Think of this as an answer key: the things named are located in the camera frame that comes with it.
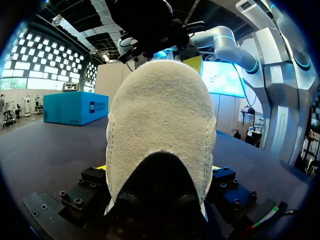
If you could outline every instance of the floor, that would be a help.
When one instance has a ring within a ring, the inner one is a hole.
[[[2,130],[0,130],[0,137],[3,137],[9,133],[12,133],[18,129],[23,129],[27,126],[30,126],[32,124],[38,123],[43,120],[42,114],[32,114],[28,117],[22,117],[16,120],[16,123],[5,126]]]

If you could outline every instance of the ceiling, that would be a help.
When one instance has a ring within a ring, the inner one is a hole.
[[[236,10],[238,1],[167,0],[174,18],[188,23],[204,21],[207,29],[226,26],[233,30],[236,40],[254,31],[253,26]],[[111,60],[120,56],[116,43],[123,30],[111,19],[104,0],[49,0],[39,8],[37,15],[29,23],[30,29],[47,29],[47,34],[68,41],[85,54],[96,48],[98,53],[94,57],[102,63],[102,55],[107,55]],[[61,15],[69,25],[53,27],[50,23],[57,15]],[[134,14],[126,17],[132,21],[135,19]]]

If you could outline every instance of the white suede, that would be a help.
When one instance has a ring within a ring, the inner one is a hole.
[[[212,180],[216,118],[196,71],[171,60],[140,66],[119,88],[108,118],[106,177],[114,202],[144,158],[166,151],[185,165],[202,204]]]

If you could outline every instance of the black table surface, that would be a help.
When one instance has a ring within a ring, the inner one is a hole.
[[[15,200],[43,191],[58,199],[85,168],[104,165],[107,123],[106,117],[85,126],[38,122],[0,137],[1,170]],[[257,192],[258,203],[271,198],[298,209],[310,187],[310,178],[296,168],[222,132],[212,153],[215,166],[233,169],[244,187]],[[216,215],[227,236],[231,227]],[[270,234],[277,235],[290,218],[282,217]]]

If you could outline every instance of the cable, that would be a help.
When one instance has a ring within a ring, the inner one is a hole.
[[[257,100],[257,94],[255,95],[255,98],[254,98],[253,103],[252,103],[252,104],[250,104],[250,102],[249,102],[249,100],[248,100],[248,97],[247,97],[247,94],[246,94],[246,90],[245,90],[245,88],[244,88],[244,86],[243,86],[243,84],[242,84],[240,74],[239,74],[239,72],[238,72],[238,70],[237,70],[237,68],[236,68],[235,64],[234,64],[233,62],[232,62],[231,64],[232,64],[232,66],[234,67],[234,69],[235,69],[236,73],[237,73],[237,74],[238,74],[238,76],[239,76],[240,84],[241,84],[241,87],[242,87],[242,89],[243,89],[243,93],[244,93],[245,99],[246,99],[246,101],[248,102],[248,105],[249,105],[250,107],[252,107],[252,106],[255,104],[256,100]]]
[[[133,70],[132,70],[132,68],[130,67],[130,65],[129,65],[128,62],[126,62],[125,65],[129,68],[129,70],[130,70],[131,72],[133,72]]]

